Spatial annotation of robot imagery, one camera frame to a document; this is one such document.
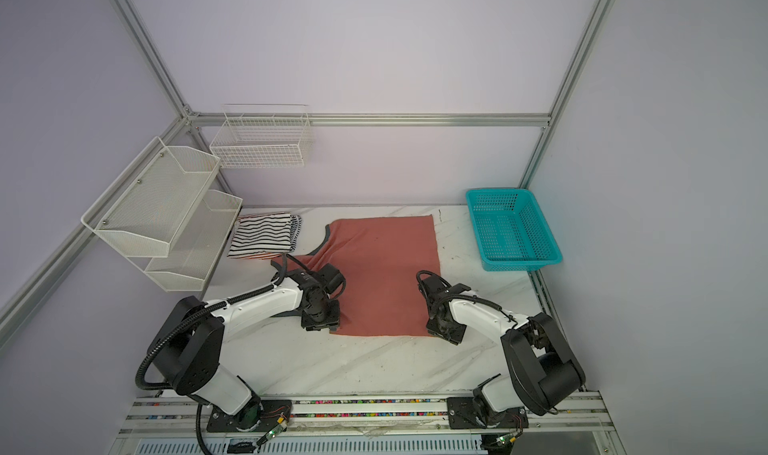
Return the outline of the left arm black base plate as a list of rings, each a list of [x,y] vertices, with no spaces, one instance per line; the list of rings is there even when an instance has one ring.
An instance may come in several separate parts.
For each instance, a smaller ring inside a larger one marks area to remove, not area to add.
[[[260,405],[249,403],[237,415],[229,415],[214,405],[206,424],[209,433],[267,433],[278,425],[278,420],[290,419],[293,403],[290,399],[261,399]]]

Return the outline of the dusty red tank top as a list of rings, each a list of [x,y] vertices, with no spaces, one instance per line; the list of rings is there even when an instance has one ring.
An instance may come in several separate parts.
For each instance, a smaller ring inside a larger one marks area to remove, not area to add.
[[[323,242],[288,262],[317,272],[331,264],[345,277],[340,325],[351,337],[426,337],[428,312],[416,274],[440,272],[431,215],[340,219],[326,226]]]

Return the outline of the black white striped tank top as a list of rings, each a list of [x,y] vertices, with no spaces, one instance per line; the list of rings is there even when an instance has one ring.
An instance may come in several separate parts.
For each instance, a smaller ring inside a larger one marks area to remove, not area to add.
[[[273,259],[291,253],[291,216],[287,212],[238,219],[227,256],[232,259]]]

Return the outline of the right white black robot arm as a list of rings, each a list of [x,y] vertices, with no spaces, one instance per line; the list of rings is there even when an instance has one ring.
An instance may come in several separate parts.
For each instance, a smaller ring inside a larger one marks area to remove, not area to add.
[[[472,329],[501,349],[508,374],[495,375],[472,392],[472,411],[480,425],[497,425],[503,416],[521,410],[554,414],[561,401],[585,384],[585,372],[551,316],[514,313],[431,271],[419,271],[416,281],[426,303],[429,335],[459,345]]]

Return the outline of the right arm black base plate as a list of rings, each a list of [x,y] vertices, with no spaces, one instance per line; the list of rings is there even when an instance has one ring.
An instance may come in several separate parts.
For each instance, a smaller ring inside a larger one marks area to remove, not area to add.
[[[524,408],[513,407],[495,411],[479,397],[449,397],[446,399],[448,424],[458,429],[527,429],[528,416]]]

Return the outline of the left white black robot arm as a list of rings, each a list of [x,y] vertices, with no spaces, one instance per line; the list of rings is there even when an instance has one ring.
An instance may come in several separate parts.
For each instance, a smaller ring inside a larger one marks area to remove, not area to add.
[[[264,412],[261,398],[223,364],[224,344],[288,312],[300,316],[306,331],[335,331],[346,285],[342,273],[330,264],[317,271],[302,267],[289,271],[283,266],[269,284],[250,292],[211,302],[186,297],[150,343],[135,384],[146,391],[172,390],[252,426]]]

